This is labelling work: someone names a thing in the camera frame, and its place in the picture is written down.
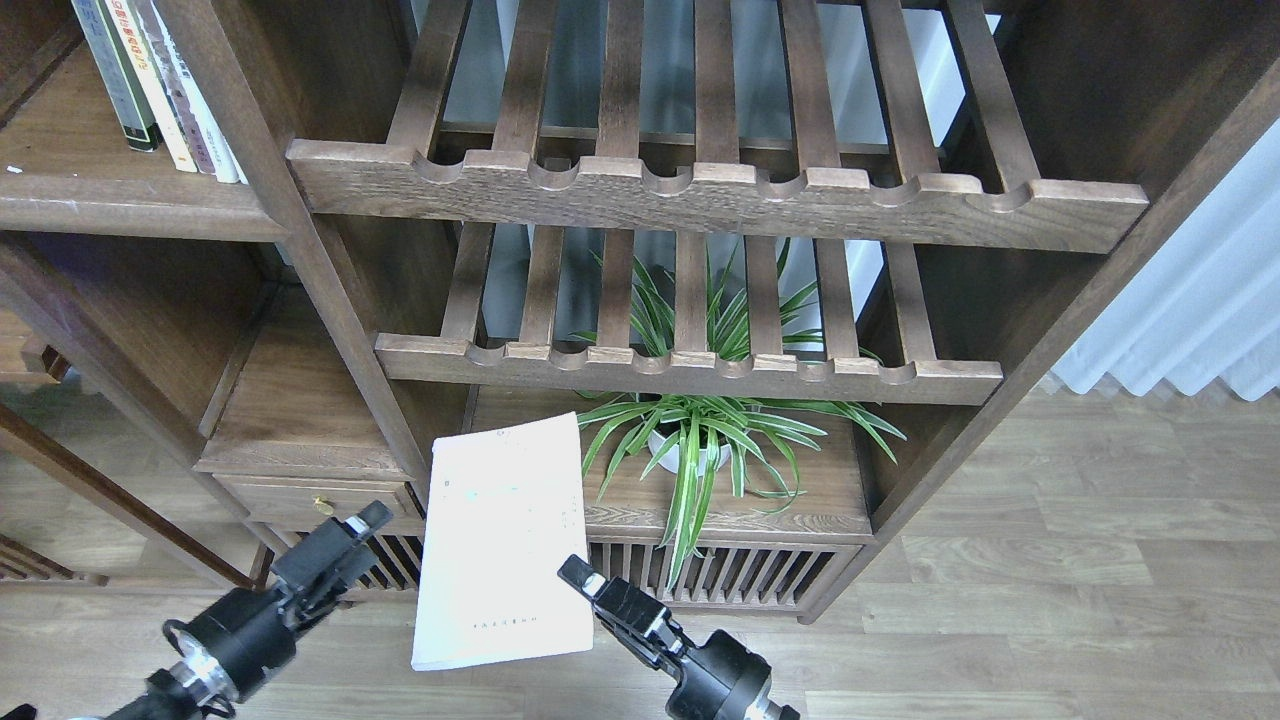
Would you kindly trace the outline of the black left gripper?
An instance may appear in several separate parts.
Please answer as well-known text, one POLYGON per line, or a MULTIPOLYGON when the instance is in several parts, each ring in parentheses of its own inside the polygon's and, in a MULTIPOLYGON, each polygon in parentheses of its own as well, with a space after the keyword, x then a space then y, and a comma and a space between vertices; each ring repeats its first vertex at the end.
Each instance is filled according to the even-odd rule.
POLYGON ((379 500, 338 521, 326 519, 271 565, 280 593, 278 615, 289 632, 307 632, 333 612, 340 597, 375 562, 367 542, 396 514, 379 500))

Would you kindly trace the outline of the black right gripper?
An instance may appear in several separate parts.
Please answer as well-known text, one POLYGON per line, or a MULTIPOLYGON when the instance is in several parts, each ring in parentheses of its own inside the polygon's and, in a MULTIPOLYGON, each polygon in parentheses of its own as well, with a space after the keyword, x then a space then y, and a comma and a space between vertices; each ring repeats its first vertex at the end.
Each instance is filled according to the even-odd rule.
POLYGON ((626 580, 607 579, 576 553, 557 575, 590 600, 603 626, 643 664, 671 676, 685 674, 690 639, 664 603, 626 580))

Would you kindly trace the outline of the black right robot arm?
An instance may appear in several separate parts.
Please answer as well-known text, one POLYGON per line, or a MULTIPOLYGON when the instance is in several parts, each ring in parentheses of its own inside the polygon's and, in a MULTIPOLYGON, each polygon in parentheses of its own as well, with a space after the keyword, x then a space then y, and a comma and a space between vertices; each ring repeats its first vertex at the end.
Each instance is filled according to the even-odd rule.
POLYGON ((635 657, 676 680, 672 719, 799 719, 769 698, 771 665, 721 629, 694 644, 669 609, 620 577, 607 579, 577 555, 558 577, 591 605, 602 625, 635 657))

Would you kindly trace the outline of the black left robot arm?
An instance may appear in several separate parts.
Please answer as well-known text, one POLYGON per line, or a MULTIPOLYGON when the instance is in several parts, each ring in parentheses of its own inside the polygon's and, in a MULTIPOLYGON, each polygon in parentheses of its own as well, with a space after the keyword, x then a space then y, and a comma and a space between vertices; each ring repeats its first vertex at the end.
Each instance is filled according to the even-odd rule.
POLYGON ((189 623, 165 621, 180 661, 148 676, 143 694, 110 716, 234 717, 234 706, 296 656, 297 641, 376 562, 367 542, 390 518, 380 501, 344 521, 328 518, 273 564, 278 580, 269 591, 236 588, 189 623))

